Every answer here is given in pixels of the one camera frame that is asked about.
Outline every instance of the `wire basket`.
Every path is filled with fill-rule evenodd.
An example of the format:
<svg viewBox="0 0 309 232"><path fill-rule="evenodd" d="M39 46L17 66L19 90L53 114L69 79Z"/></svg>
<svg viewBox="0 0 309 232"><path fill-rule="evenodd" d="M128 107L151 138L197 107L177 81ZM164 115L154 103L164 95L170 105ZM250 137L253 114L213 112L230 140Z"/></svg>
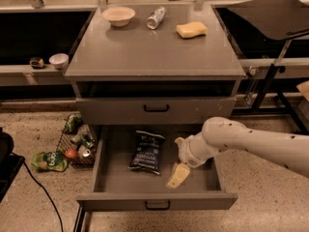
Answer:
<svg viewBox="0 0 309 232"><path fill-rule="evenodd" d="M86 131L90 134L89 127L85 124L78 128L78 131ZM71 142L72 138L75 137L77 133L62 133L60 140L58 142L57 149L61 152L65 152L67 149L75 149L79 150L80 145L76 145ZM84 167L93 167L96 160L96 146L91 148L91 154L87 158L77 158L77 159L69 159L66 158L68 163L72 165L74 168L84 168Z"/></svg>

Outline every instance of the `speckled floor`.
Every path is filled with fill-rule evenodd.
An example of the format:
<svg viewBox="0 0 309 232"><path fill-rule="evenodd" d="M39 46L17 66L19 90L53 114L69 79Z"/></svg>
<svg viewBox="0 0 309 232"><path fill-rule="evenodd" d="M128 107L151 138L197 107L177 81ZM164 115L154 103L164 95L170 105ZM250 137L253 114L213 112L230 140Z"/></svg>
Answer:
<svg viewBox="0 0 309 232"><path fill-rule="evenodd" d="M74 103L2 104L0 126L14 138L14 152L26 158L55 150ZM233 118L247 127L295 131L289 117ZM228 211L164 211L93 213L86 231L308 231L309 180L245 152L230 150L218 157L227 192L239 195ZM87 192L91 170L71 166L63 173L34 176L49 191L65 231L73 231L76 195ZM0 231L60 231L52 205L22 166L0 203Z"/></svg>

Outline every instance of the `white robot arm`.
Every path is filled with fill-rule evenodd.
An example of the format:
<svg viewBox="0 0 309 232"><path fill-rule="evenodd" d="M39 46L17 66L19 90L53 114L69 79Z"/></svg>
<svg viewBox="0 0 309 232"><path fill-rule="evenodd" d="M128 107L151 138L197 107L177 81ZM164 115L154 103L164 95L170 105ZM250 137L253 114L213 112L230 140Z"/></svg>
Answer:
<svg viewBox="0 0 309 232"><path fill-rule="evenodd" d="M188 138L177 138L181 164L176 164L167 187L180 185L190 168L228 150L242 150L286 167L309 178L309 136L252 130L244 124L221 117L208 119L202 131Z"/></svg>

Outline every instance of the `closed drawer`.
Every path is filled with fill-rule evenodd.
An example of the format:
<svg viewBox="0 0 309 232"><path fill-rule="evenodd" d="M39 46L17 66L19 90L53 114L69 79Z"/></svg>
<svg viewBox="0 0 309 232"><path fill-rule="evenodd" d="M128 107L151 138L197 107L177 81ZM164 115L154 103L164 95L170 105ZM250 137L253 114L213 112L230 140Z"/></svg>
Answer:
<svg viewBox="0 0 309 232"><path fill-rule="evenodd" d="M178 188L165 186L178 160L174 140L200 129L197 125L189 126L103 127L94 167L93 192L79 194L79 204L88 212L229 209L238 196L225 191L216 159L192 169ZM166 138L160 152L160 175L127 168L136 147L136 130L160 133Z"/></svg>
<svg viewBox="0 0 309 232"><path fill-rule="evenodd" d="M77 99L89 125L201 124L211 116L230 116L236 98Z"/></svg>

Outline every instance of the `drawer handle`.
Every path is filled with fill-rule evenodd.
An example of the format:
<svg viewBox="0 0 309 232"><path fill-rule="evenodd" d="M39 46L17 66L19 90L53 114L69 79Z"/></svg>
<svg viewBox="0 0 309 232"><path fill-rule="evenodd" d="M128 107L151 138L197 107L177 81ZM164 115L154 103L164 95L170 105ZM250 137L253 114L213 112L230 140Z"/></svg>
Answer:
<svg viewBox="0 0 309 232"><path fill-rule="evenodd" d="M146 210L149 210L149 211L166 211L166 210L169 210L170 207L171 207L171 201L170 200L167 201L166 207L158 207L157 204L158 204L157 202L148 203L147 201L145 201L145 208L146 208Z"/></svg>
<svg viewBox="0 0 309 232"><path fill-rule="evenodd" d="M145 112L167 112L169 109L170 109L169 104L166 104L165 107L163 107L163 108L150 108L150 107L147 107L144 104L144 111Z"/></svg>

